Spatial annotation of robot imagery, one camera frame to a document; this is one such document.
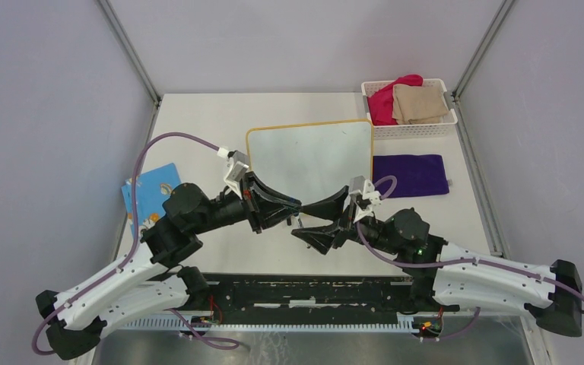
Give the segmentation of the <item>yellow framed whiteboard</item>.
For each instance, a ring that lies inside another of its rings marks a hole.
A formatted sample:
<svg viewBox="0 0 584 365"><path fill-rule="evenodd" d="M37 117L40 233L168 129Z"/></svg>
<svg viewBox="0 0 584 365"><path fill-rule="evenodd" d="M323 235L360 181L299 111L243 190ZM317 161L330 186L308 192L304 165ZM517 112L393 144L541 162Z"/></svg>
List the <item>yellow framed whiteboard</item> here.
<svg viewBox="0 0 584 365"><path fill-rule="evenodd" d="M251 171L269 188L305 205L372 175L373 125L366 119L250 129Z"/></svg>

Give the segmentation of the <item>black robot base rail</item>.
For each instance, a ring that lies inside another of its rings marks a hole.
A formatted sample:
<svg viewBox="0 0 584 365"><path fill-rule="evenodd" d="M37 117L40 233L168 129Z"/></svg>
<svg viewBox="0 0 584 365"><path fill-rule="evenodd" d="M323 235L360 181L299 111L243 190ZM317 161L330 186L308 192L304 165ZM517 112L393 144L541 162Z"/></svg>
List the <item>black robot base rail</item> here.
<svg viewBox="0 0 584 365"><path fill-rule="evenodd" d="M185 267L151 283L181 278L190 299L183 312L211 315L222 325L376 325L399 315L454 313L418 291L408 276L239 275Z"/></svg>

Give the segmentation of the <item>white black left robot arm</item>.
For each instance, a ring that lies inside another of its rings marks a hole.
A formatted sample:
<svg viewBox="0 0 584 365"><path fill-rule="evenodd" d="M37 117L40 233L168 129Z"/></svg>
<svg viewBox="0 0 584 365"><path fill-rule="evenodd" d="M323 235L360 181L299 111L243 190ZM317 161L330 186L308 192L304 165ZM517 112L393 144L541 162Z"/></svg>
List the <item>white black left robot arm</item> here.
<svg viewBox="0 0 584 365"><path fill-rule="evenodd" d="M36 296L43 322L33 337L33 351L72 360L144 315L183 305L201 309L208 302L208 289L199 283L202 274L195 267L185 267L149 287L140 286L199 251L200 233L242 221L261 233L299 213L301 207L301 201L266 186L253 172L242 176L236 190L227 188L213 199L194 183L178 185L163 203L163 217L139 233L123 257L69 290L45 290ZM42 332L48 351L38 347Z"/></svg>

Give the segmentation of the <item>blue white marker pen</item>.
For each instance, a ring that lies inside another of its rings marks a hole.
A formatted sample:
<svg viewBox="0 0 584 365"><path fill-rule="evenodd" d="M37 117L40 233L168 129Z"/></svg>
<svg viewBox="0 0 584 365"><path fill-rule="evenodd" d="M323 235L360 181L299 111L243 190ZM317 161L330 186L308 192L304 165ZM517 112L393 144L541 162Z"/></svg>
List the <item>blue white marker pen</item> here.
<svg viewBox="0 0 584 365"><path fill-rule="evenodd" d="M293 221L296 224L296 228L303 228L303 222L302 222L302 219L301 219L302 209L303 209L303 206L302 205L299 205L298 207L296 207L294 209L294 213L292 215Z"/></svg>

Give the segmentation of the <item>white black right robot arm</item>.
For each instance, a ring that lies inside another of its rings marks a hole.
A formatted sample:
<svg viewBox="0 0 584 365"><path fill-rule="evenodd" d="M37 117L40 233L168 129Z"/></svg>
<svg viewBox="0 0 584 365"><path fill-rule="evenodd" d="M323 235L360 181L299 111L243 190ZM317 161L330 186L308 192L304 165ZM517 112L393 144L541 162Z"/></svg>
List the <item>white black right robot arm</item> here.
<svg viewBox="0 0 584 365"><path fill-rule="evenodd" d="M330 208L332 223L292 234L323 255L353 241L401 269L412 279L411 312L436 306L489 309L527 316L557 335L582 336L582 284L572 262L532 265L473 252L430 233L413 208L376 218L370 199L377 196L342 192L314 203L311 211Z"/></svg>

